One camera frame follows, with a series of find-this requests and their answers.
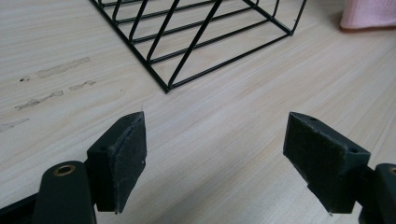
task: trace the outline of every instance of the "light wood grain surface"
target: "light wood grain surface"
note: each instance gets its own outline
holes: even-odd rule
[[[224,1],[219,12],[240,4]],[[292,22],[299,4],[285,1],[279,16]],[[2,1],[0,207],[37,192],[52,165],[85,161],[119,117],[144,110],[147,167],[124,212],[97,213],[99,223],[357,223],[358,204],[352,215],[329,215],[282,155],[296,111],[371,151],[372,168],[396,163],[396,30],[342,32],[343,5],[309,0],[295,36],[165,95],[88,0]],[[213,24],[203,39],[255,20]],[[273,30],[196,51],[181,77]],[[194,32],[164,39],[156,55],[183,48]],[[169,78],[175,62],[155,69]]]

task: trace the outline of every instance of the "black rubber pad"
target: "black rubber pad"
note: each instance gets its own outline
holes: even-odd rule
[[[356,201],[354,172],[370,152],[318,119],[291,112],[283,154],[331,213],[351,213]]]
[[[146,166],[143,112],[119,119],[87,152],[87,166],[98,211],[122,212]]]

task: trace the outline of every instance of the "metal wire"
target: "metal wire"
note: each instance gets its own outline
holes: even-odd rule
[[[219,16],[215,17],[216,11],[218,10],[219,6],[221,5],[222,0],[209,0],[209,1],[204,1],[204,2],[200,2],[200,3],[195,3],[195,4],[190,4],[190,5],[186,5],[186,6],[182,6],[182,7],[178,7],[178,2],[179,0],[174,0],[173,5],[168,9],[168,10],[162,10],[162,11],[157,11],[154,13],[149,13],[149,14],[145,14],[145,9],[146,6],[148,4],[148,0],[117,0],[116,2],[111,2],[111,3],[103,3],[102,0],[90,0],[93,5],[98,9],[98,11],[102,14],[102,16],[107,20],[107,22],[111,25],[111,27],[113,28],[113,30],[119,35],[119,37],[122,39],[122,41],[125,43],[125,45],[131,50],[131,52],[136,56],[136,58],[139,60],[139,62],[141,62],[145,68],[147,69],[147,71],[151,74],[151,76],[156,80],[156,82],[160,85],[160,87],[163,89],[163,91],[165,93],[168,93],[170,90],[180,87],[186,83],[189,83],[193,80],[195,80],[196,78],[205,76],[215,70],[220,69],[221,67],[224,67],[230,63],[234,63],[260,49],[264,49],[267,48],[270,45],[275,44],[276,42],[288,37],[288,36],[292,36],[297,28],[297,25],[300,21],[300,18],[303,14],[304,11],[304,7],[306,4],[306,0],[303,0],[302,5],[300,7],[298,16],[295,20],[295,23],[292,27],[292,29],[290,29],[289,27],[287,27],[286,25],[284,25],[281,21],[279,21],[278,19],[276,19],[276,13],[278,11],[278,6],[279,6],[279,0],[276,0],[276,5],[274,8],[274,11],[272,12],[272,14],[268,13],[267,11],[265,11],[264,9],[262,9],[261,7],[259,7],[259,2],[260,0],[256,0],[256,2],[252,2],[250,0],[243,0],[243,2],[245,2],[248,7],[245,8],[241,8],[238,9],[236,11],[232,11],[229,13],[225,13]],[[123,5],[127,5],[127,4],[139,4],[140,3],[140,8],[139,11],[136,15],[136,17],[132,17],[132,18],[127,18],[127,19],[122,19],[122,20],[117,20],[117,15],[118,12],[120,10],[120,8]],[[174,13],[178,13],[180,11],[184,11],[184,10],[191,10],[191,9],[195,9],[197,7],[204,7],[204,6],[208,6],[208,5],[213,5],[212,8],[210,9],[210,11],[208,12],[205,20],[203,21],[197,21],[197,22],[193,22],[191,24],[187,24],[187,25],[183,25],[177,28],[173,28],[173,29],[169,29],[166,30],[166,26],[168,25],[169,21],[172,19],[172,16],[174,15]],[[111,17],[104,11],[105,7],[114,7],[113,12],[111,13]],[[206,27],[208,26],[208,24],[210,22],[214,22],[214,21],[219,21],[219,20],[225,20],[227,18],[230,18],[232,16],[238,15],[240,13],[244,13],[250,10],[255,10],[258,13],[260,13],[261,15],[264,16],[265,20],[263,21],[259,21],[253,24],[250,24],[246,27],[240,28],[238,30],[232,31],[228,34],[224,34],[224,35],[219,35],[217,37],[214,37],[212,39],[206,40],[202,43],[198,43],[199,39],[201,38],[202,34],[205,32]],[[161,17],[161,16],[165,16],[164,20],[163,20],[163,24],[159,30],[159,32],[157,34],[153,34],[153,35],[147,35],[147,36],[143,36],[143,37],[138,37],[138,38],[134,38],[134,33],[137,29],[137,26],[139,24],[139,22],[143,21],[143,20],[148,20],[148,19],[152,19],[152,18],[157,18],[157,17]],[[127,24],[127,23],[131,23],[133,22],[133,26],[131,28],[131,31],[129,33],[129,36],[127,37],[122,30],[120,29],[119,26]],[[179,82],[175,83],[175,80],[177,78],[177,75],[180,73],[181,69],[183,68],[185,62],[189,59],[191,53],[195,50],[195,49],[199,49],[202,48],[204,46],[208,46],[210,44],[219,42],[220,40],[223,40],[225,38],[234,36],[234,35],[238,35],[240,33],[243,33],[247,30],[253,29],[255,27],[258,27],[260,25],[264,25],[265,23],[271,22],[272,24],[274,24],[276,27],[278,27],[280,30],[282,30],[285,34],[283,34],[282,36],[271,40],[267,43],[263,43],[262,45],[258,46],[255,49],[251,49],[248,50],[247,52],[240,54],[236,57],[233,57],[229,60],[226,60],[223,63],[217,64],[211,68],[206,69],[205,71],[202,71],[198,74],[189,76],[188,78],[185,78],[183,80],[180,80]],[[166,55],[163,55],[161,57],[158,58],[154,58],[151,59],[153,56],[153,53],[155,51],[155,49],[157,48],[159,42],[161,41],[161,38],[163,36],[166,35],[174,35],[177,33],[180,33],[182,31],[186,31],[189,30],[193,27],[200,27],[197,34],[195,35],[195,37],[192,39],[192,41],[190,42],[189,46],[185,49],[180,49],[177,50],[175,52],[172,53],[168,53]],[[143,42],[147,42],[150,40],[154,40],[147,57],[144,57],[141,52],[135,47],[135,45],[143,43]],[[157,72],[153,69],[152,65],[154,65],[155,63],[160,63],[160,62],[164,62],[166,60],[175,58],[176,56],[180,56],[183,55],[180,62],[177,65],[176,70],[174,71],[173,75],[171,76],[171,78],[169,79],[168,83],[166,84],[164,82],[164,80],[157,74]]]

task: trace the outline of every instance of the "black plastic bracket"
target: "black plastic bracket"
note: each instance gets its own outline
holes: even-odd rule
[[[289,114],[283,154],[331,213],[362,205],[361,223],[396,223],[396,165],[367,166],[370,152],[318,119]]]
[[[119,119],[87,154],[49,168],[37,194],[0,210],[0,223],[96,223],[95,204],[121,213],[146,166],[144,113]]]

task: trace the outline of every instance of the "scratch mark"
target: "scratch mark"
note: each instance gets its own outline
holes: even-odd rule
[[[88,63],[90,61],[91,61],[90,57],[85,57],[82,59],[75,60],[71,63],[64,63],[61,65],[52,67],[50,69],[41,70],[41,71],[37,72],[36,75],[38,75],[41,78],[50,77],[53,75],[61,74],[71,68],[79,66],[82,63]]]
[[[76,90],[78,90],[78,89],[81,89],[83,86],[85,86],[85,85],[90,85],[90,86],[93,86],[94,84],[95,84],[96,82],[95,81],[86,81],[86,82],[84,82],[84,83],[82,83],[82,84],[80,84],[80,85],[76,85],[76,86],[72,86],[72,87],[69,87],[69,90],[70,91],[76,91]]]
[[[23,77],[23,78],[20,79],[20,81],[29,81],[29,80],[30,80],[30,77],[28,77],[28,76]]]
[[[42,99],[39,99],[39,100],[32,99],[32,100],[28,101],[26,104],[15,106],[15,108],[17,108],[18,110],[22,110],[22,109],[24,109],[26,107],[35,106],[35,105],[38,105],[40,103],[43,103],[44,101],[48,100],[49,98],[52,98],[52,97],[55,97],[55,96],[62,96],[63,94],[64,94],[63,91],[55,91],[55,92],[51,93],[49,96],[46,96],[46,97],[44,97]]]
[[[0,124],[0,133],[5,132],[6,130],[11,129],[11,128],[13,128],[19,124],[22,124],[28,120],[29,119],[20,119],[18,121],[11,122],[11,123]]]

